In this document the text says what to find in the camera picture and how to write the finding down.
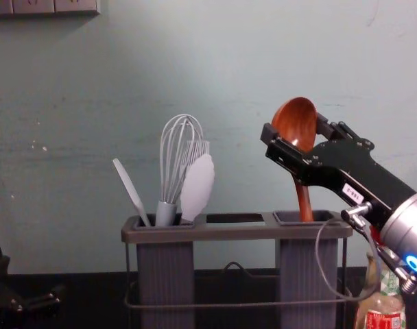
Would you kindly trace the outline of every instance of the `light blue wall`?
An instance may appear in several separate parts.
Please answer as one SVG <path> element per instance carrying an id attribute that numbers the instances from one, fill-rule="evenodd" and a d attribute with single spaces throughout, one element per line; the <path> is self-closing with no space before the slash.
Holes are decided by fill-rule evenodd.
<path id="1" fill-rule="evenodd" d="M 211 141 L 208 212 L 296 209 L 291 176 L 265 158 L 263 124 L 309 97 L 377 146 L 417 189 L 417 1 L 102 1 L 94 19 L 0 22 L 0 240 L 12 273 L 124 270 L 134 210 L 148 211 L 165 122 L 194 114 Z M 314 208 L 341 210 L 311 189 Z M 350 265 L 366 243 L 350 239 Z M 274 265 L 274 244 L 198 243 L 198 268 Z"/>

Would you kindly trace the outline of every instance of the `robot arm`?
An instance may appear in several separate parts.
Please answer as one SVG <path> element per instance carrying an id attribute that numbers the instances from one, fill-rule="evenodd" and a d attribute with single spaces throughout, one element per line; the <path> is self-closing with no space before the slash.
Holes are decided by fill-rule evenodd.
<path id="1" fill-rule="evenodd" d="M 377 250 L 401 279 L 405 293 L 417 289 L 417 192 L 376 163 L 370 156 L 374 144 L 360 138 L 344 122 L 328 123 L 318 113 L 317 134 L 328 141 L 303 153 L 283 140 L 269 124 L 261 140 L 266 156 L 288 170 L 305 186 L 322 186 L 341 197 L 351 208 L 342 219 L 365 237 L 364 217 L 381 233 L 383 244 L 393 251 Z M 400 266 L 404 260 L 410 271 Z"/>

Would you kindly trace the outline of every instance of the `power socket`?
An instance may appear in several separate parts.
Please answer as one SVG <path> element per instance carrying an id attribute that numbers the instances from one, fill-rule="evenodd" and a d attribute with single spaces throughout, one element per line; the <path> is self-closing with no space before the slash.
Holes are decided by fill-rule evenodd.
<path id="1" fill-rule="evenodd" d="M 12 0 L 0 0 L 0 15 L 13 14 Z"/>
<path id="2" fill-rule="evenodd" d="M 13 0 L 14 14 L 45 14 L 55 12 L 53 0 Z"/>
<path id="3" fill-rule="evenodd" d="M 100 0 L 54 0 L 56 12 L 98 13 Z"/>

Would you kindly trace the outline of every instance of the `spoon bowl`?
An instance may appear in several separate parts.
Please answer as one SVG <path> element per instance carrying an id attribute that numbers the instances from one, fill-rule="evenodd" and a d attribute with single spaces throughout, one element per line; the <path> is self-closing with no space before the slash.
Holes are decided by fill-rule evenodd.
<path id="1" fill-rule="evenodd" d="M 271 125 L 281 138 L 302 152 L 309 152 L 317 134 L 317 111 L 307 98 L 297 97 L 284 103 L 272 118 Z M 294 180 L 300 207 L 300 220 L 313 221 L 309 189 Z"/>

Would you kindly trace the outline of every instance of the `glass bottle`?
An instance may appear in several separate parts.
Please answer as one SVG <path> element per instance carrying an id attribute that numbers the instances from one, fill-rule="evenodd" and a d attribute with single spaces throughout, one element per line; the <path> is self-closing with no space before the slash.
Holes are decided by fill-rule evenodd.
<path id="1" fill-rule="evenodd" d="M 368 268 L 363 293 L 377 280 L 378 269 L 371 252 L 367 253 L 367 258 Z M 358 304 L 355 329 L 407 329 L 405 303 L 401 295 L 399 279 L 382 260 L 379 271 L 381 271 L 380 291 Z"/>

